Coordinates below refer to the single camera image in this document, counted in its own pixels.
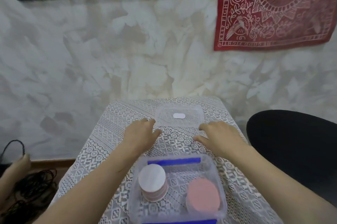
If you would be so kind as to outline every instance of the person's left hand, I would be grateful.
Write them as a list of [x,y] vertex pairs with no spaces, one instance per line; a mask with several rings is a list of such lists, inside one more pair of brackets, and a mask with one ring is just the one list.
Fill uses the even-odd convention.
[[146,152],[161,134],[159,129],[152,132],[155,122],[154,119],[147,120],[146,118],[134,121],[125,128],[122,144],[135,154],[140,155]]

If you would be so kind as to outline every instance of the blue strip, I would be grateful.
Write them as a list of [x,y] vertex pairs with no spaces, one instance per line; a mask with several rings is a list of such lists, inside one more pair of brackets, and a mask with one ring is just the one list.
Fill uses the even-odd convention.
[[184,221],[184,222],[166,222],[166,223],[156,223],[156,224],[216,224],[216,220],[198,220],[198,221]]
[[187,165],[187,164],[198,164],[201,162],[201,158],[180,158],[180,159],[166,159],[166,160],[154,160],[148,161],[148,165],[157,164],[160,166],[168,165]]

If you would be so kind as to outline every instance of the white lace tablecloth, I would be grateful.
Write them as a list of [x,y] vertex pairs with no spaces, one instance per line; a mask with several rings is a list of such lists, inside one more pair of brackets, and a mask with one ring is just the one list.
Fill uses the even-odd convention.
[[[156,108],[163,103],[199,104],[203,108],[206,123],[216,120],[225,121],[239,130],[219,98],[197,96],[193,98],[113,102],[108,105],[75,163],[62,178],[52,203],[67,193],[76,183],[107,158],[111,151],[122,141],[125,127],[133,121],[144,117],[148,119],[154,118]],[[164,156],[168,154],[197,153],[208,154],[214,159],[228,203],[228,212],[226,219],[223,220],[224,223],[282,223],[270,205],[256,188],[249,183],[240,170],[229,161],[215,157],[204,146],[192,140],[192,136],[199,134],[196,128],[174,128],[169,126],[159,128],[162,129],[163,133],[146,155]],[[128,194],[132,178],[133,168],[128,172],[110,201],[101,218],[101,224],[129,223]]]

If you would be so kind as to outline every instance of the poster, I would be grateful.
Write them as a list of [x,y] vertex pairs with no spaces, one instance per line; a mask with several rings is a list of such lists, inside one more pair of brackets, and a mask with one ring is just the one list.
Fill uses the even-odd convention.
[[215,51],[279,50],[328,42],[337,0],[218,0]]

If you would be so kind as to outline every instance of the marbled wall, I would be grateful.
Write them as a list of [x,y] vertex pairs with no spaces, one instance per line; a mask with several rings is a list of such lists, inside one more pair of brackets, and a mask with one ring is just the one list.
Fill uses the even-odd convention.
[[[337,34],[321,46],[213,52],[217,0],[0,0],[0,148],[75,158],[121,98],[220,97],[337,122]],[[19,151],[10,148],[7,158]]]

